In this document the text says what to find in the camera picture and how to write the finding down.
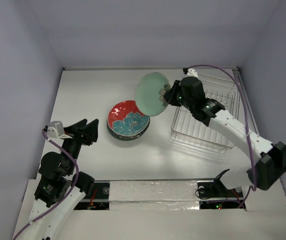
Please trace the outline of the light green flower plate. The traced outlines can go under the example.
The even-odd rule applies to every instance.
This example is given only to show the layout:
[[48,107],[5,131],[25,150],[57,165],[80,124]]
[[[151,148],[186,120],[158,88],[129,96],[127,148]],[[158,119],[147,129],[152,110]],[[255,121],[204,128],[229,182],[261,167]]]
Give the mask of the light green flower plate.
[[142,77],[135,89],[135,104],[146,116],[155,117],[168,106],[165,93],[171,89],[169,80],[159,72],[151,72]]

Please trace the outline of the red plate blue flower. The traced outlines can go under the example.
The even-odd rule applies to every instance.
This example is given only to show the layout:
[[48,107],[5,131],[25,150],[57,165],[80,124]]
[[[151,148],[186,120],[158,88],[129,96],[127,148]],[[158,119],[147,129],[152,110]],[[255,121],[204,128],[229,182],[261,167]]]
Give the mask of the red plate blue flower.
[[116,134],[134,138],[148,128],[150,117],[138,109],[134,100],[125,100],[111,108],[107,123]]

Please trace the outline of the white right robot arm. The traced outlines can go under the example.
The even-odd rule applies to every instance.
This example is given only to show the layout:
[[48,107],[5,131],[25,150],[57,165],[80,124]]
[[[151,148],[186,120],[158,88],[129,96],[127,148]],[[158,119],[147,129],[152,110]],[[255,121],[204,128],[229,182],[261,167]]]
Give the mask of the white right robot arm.
[[188,109],[197,121],[223,135],[249,157],[249,167],[225,169],[215,177],[213,190],[218,196],[225,196],[236,187],[252,186],[267,191],[286,172],[286,145],[260,137],[220,102],[206,97],[198,78],[188,76],[172,86],[166,84],[159,95],[166,104]]

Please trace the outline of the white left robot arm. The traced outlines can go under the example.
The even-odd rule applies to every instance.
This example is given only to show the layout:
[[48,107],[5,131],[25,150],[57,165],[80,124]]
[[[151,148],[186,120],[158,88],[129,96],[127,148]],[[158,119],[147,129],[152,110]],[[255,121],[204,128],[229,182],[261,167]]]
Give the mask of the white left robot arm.
[[98,140],[99,120],[82,119],[64,127],[52,121],[42,130],[47,142],[59,149],[43,155],[27,223],[15,240],[55,240],[77,204],[93,194],[95,179],[79,170],[77,159],[82,146]]

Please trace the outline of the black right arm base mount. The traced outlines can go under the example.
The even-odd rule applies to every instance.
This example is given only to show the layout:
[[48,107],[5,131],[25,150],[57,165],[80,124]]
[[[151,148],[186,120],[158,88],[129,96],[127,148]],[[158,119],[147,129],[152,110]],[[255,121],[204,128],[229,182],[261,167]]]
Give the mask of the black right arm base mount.
[[227,173],[229,169],[226,169],[219,173],[212,180],[206,180],[197,183],[197,188],[194,192],[195,196],[201,200],[209,200],[212,198],[228,198],[230,196],[236,197],[239,200],[239,195],[236,189],[227,189],[221,182],[221,177]]

